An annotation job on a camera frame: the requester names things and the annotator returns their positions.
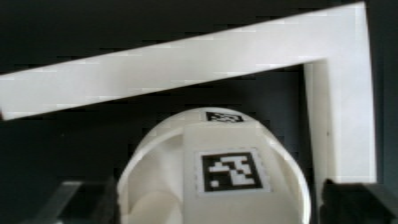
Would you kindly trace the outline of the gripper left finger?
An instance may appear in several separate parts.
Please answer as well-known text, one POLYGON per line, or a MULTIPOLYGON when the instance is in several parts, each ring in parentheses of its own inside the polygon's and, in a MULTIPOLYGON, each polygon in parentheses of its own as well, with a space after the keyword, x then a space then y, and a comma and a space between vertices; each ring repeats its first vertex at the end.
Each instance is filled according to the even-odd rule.
POLYGON ((115 181, 64 181, 32 224, 119 224, 115 181))

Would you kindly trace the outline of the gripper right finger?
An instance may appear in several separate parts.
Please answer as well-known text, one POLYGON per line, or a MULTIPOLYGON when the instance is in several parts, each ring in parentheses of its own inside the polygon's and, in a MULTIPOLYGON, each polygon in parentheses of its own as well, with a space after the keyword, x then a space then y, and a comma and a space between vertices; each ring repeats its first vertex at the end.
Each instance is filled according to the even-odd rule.
POLYGON ((382 184, 323 182, 319 224, 398 224, 398 196, 382 184))

